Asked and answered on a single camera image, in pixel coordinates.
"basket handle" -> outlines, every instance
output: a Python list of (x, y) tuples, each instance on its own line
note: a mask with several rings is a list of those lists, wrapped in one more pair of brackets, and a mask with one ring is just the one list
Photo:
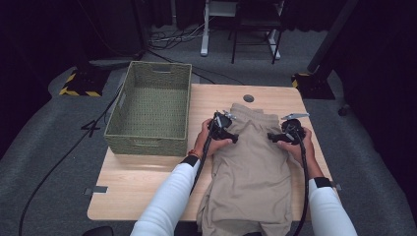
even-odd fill
[(172, 67), (174, 65), (171, 64), (151, 64), (151, 70), (154, 73), (172, 73)]
[(122, 106), (125, 103), (125, 99), (126, 99), (126, 92), (122, 91), (122, 94), (120, 94), (120, 98), (117, 101), (116, 107), (119, 109), (122, 109)]
[(136, 146), (136, 147), (157, 148), (157, 147), (160, 147), (159, 141), (160, 140), (131, 139), (132, 146)]

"dark floor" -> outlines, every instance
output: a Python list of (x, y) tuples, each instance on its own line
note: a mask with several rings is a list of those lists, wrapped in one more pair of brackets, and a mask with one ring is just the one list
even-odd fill
[[(275, 65), (271, 65), (270, 52), (264, 47), (241, 47), (235, 64), (230, 64), (231, 41), (227, 36), (228, 32), (222, 30), (210, 35), (208, 57), (200, 56), (199, 37), (155, 52), (193, 64), (195, 72), (217, 84), (237, 85), (234, 80), (239, 80), (250, 86), (291, 87), (290, 77), (307, 71), (326, 32), (285, 32), (280, 45), (281, 59)], [(143, 60), (162, 61), (149, 53)], [(52, 81), (49, 90), (53, 98), (33, 115), (0, 161), (1, 236), (18, 234), (30, 194), (82, 136), (84, 131), (80, 128), (105, 109), (126, 69), (111, 73), (103, 97), (58, 95), (71, 72), (69, 68)], [(340, 199), (358, 234), (417, 235), (403, 192), (374, 151), (355, 114), (348, 112), (344, 117), (337, 114), (344, 104), (340, 80), (331, 74), (328, 81), (336, 100), (308, 99), (304, 104), (311, 114), (332, 178), (343, 188)], [(194, 77), (194, 82), (209, 83), (199, 77)], [(89, 197), (83, 191), (95, 185), (107, 149), (103, 120), (98, 127), (100, 130), (91, 138), (83, 139), (34, 196), (25, 217), (23, 235), (82, 235), (101, 225), (110, 225), (115, 235), (130, 234), (133, 221), (87, 218)], [(296, 226), (294, 222), (288, 235), (292, 235)], [(176, 235), (192, 235), (193, 227), (194, 223), (181, 222)], [(313, 235), (310, 222), (305, 224), (301, 235)]]

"white desk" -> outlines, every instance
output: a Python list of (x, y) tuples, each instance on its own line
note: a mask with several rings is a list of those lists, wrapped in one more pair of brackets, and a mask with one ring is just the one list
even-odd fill
[[(219, 2), (219, 1), (210, 1), (206, 0), (205, 7), (205, 29), (203, 32), (202, 40), (202, 50), (200, 54), (204, 57), (209, 55), (209, 17), (234, 17), (236, 13), (236, 3), (237, 2)], [(275, 51), (275, 30), (270, 34), (268, 38), (269, 47), (271, 52)], [(275, 59), (281, 58), (279, 51), (276, 52)]]

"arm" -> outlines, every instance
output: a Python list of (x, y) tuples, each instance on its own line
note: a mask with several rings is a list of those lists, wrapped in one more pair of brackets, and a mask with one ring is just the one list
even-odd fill
[[(306, 138), (303, 140), (306, 148), (307, 168), (309, 172), (309, 204), (315, 235), (357, 235), (355, 227), (344, 210), (330, 181), (326, 178), (316, 161), (312, 132), (304, 128)], [(278, 142), (280, 148), (288, 150), (302, 165), (301, 149), (299, 146)]]
[[(203, 156), (203, 147), (209, 135), (208, 124), (211, 119), (202, 124), (202, 130), (197, 136), (193, 154), (189, 154), (179, 163), (168, 178), (161, 184), (139, 220), (135, 223), (131, 236), (174, 235), (175, 226), (183, 214), (194, 179)], [(232, 143), (232, 140), (211, 140), (208, 155), (217, 149)]]
[(310, 214), (315, 235), (357, 235), (328, 178), (311, 179), (309, 187)]

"wooden table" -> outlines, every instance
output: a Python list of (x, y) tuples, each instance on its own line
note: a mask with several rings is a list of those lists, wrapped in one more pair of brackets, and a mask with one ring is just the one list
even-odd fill
[[(245, 102), (243, 100), (245, 94), (252, 95), (255, 101)], [(265, 114), (277, 114), (279, 117), (290, 113), (306, 112), (301, 96), (295, 88), (192, 85), (189, 149), (194, 147), (194, 141), (201, 130), (202, 122), (211, 118), (216, 110), (230, 110), (234, 102), (250, 108), (263, 109)], [(314, 134), (309, 118), (300, 118), (300, 121)], [(313, 135), (313, 144), (316, 159), (325, 176), (331, 180), (315, 135)], [(107, 186), (108, 190), (106, 194), (93, 194), (89, 204), (89, 218), (93, 220), (137, 220), (158, 186), (182, 159), (178, 156), (115, 155), (109, 149), (96, 183), (96, 186)], [(292, 175), (293, 219), (300, 220), (304, 201), (303, 170), (291, 160), (288, 161), (288, 164)], [(212, 159), (208, 157), (181, 220), (196, 220), (201, 199), (211, 181), (211, 168)]]

